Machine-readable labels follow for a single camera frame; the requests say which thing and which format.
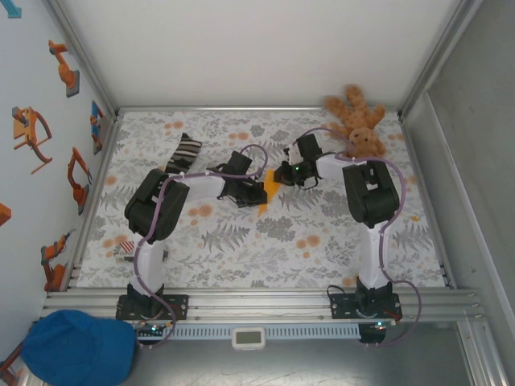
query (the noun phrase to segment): gray leaf pattern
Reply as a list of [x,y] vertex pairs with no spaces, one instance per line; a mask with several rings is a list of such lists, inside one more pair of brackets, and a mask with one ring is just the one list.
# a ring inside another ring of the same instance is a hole
[[[264,146],[268,167],[286,159],[283,149],[305,131],[336,119],[313,111],[161,111],[125,113],[107,179],[84,251],[78,286],[126,287],[132,264],[123,261],[121,240],[132,241],[124,209],[150,169],[164,166],[182,133],[203,143],[191,172],[228,161],[250,143]],[[387,113],[376,128],[408,182],[405,210],[390,229],[388,270],[416,285],[442,286],[438,259],[401,126]],[[342,143],[316,134],[323,151]],[[256,170],[264,156],[250,148]],[[400,191],[395,174],[393,182]],[[349,285],[360,268],[360,225],[350,216],[343,179],[322,179],[308,191],[280,187],[266,211],[238,208],[228,199],[184,205],[163,262],[166,286],[180,288],[324,288]]]

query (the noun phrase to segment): blue baseball cap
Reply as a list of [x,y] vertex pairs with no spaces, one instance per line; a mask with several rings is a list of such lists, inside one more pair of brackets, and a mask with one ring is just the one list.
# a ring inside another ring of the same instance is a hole
[[130,371],[136,334],[126,322],[56,311],[37,322],[21,356],[35,376],[55,386],[110,386]]

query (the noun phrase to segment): striped sock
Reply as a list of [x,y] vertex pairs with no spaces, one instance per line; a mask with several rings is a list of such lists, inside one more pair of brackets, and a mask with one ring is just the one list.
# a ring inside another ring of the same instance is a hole
[[187,134],[183,133],[180,138],[179,146],[168,161],[165,172],[178,175],[181,171],[187,173],[192,166],[197,154],[202,147],[202,142],[191,139]]

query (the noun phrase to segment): digital display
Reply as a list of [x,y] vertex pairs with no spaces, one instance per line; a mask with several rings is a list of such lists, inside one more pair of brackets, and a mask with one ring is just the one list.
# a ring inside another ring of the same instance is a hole
[[261,343],[260,331],[248,331],[236,333],[236,344],[256,344]]

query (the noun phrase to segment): brown teddy bear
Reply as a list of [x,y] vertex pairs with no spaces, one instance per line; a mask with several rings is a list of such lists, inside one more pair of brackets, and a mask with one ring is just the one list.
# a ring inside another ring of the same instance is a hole
[[386,152],[385,145],[373,129],[385,116],[385,106],[378,105],[371,112],[363,92],[353,84],[345,89],[345,96],[353,109],[347,107],[336,96],[326,99],[325,108],[345,124],[345,126],[331,124],[330,127],[343,134],[354,145],[354,149],[347,152],[347,156],[362,158],[383,155]]

